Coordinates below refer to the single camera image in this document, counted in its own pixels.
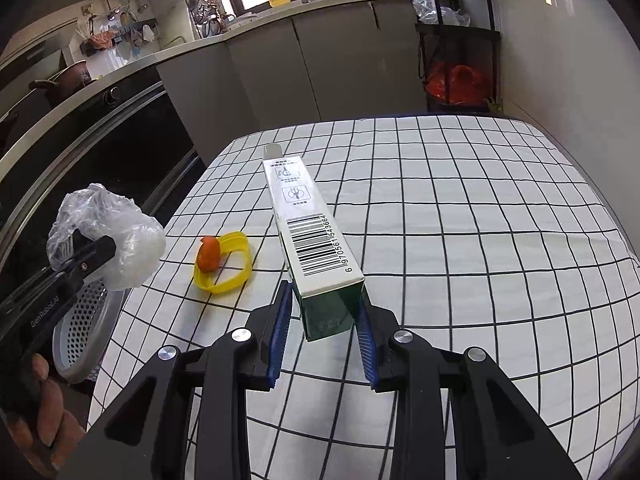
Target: yellow ring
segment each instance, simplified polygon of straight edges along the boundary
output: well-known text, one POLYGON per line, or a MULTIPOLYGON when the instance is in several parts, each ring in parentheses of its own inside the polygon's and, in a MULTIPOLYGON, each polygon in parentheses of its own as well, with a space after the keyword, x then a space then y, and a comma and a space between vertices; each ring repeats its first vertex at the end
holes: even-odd
POLYGON ((233 231, 218 237, 220 242, 220 256, 229 254, 233 251, 240 251, 244 254, 244 267, 232 278, 222 283, 213 284, 213 272, 202 272, 197 264, 193 264, 193 283, 198 288, 206 290, 211 294, 222 294, 241 286, 251 276, 252 259, 249 248, 249 240, 246 235, 240 231, 233 231))

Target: barcode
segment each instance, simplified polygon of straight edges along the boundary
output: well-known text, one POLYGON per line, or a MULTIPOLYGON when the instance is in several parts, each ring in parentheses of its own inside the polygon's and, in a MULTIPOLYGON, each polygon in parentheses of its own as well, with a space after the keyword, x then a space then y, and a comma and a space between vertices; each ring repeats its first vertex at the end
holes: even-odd
POLYGON ((326 216, 316 214, 292 218, 287 220, 287 226, 304 276, 347 265, 344 250, 326 216))

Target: stove knob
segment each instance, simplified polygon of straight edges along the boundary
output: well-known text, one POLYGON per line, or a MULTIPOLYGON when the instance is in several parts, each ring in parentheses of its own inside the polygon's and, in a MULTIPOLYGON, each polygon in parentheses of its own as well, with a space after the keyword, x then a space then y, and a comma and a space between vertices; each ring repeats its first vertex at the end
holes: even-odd
POLYGON ((110 88, 102 96, 104 103, 109 106, 113 106, 117 101, 120 100, 121 93, 122 92, 120 92, 120 88, 118 88, 117 86, 110 88))

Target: pot handle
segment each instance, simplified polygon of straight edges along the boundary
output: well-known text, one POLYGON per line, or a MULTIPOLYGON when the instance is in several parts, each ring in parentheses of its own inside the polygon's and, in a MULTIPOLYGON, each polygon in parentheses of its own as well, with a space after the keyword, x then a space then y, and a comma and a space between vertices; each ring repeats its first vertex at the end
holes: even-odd
POLYGON ((36 79, 29 83, 29 90, 35 90, 36 88, 43 88, 45 90, 53 90, 59 88, 60 83, 49 81, 48 79, 36 79))

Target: checkered tablecloth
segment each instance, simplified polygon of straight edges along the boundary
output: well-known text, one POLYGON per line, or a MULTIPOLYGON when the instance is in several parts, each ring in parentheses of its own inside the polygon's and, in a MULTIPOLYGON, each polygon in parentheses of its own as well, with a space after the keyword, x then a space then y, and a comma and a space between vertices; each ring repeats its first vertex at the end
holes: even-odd
MULTIPOLYGON (((158 272, 127 300, 90 422, 162 345, 211 344, 270 303, 287 279, 261 167, 269 142, 302 156, 362 264, 372 302, 436 347, 484 348, 581 474, 600 476, 638 418, 638 263, 543 134, 492 118, 304 124, 235 140, 167 225, 158 272), (219 296, 198 290, 191 273, 199 237, 235 230, 250 239, 251 279, 219 296)), ((222 279, 240 266, 232 255, 222 279)), ((276 388, 247 393, 254 478, 388 478, 396 396, 369 388, 353 330, 308 343, 299 315, 294 306, 276 388)), ((446 393, 443 406, 452 480, 446 393)), ((187 478, 198 407, 199 397, 187 478)))

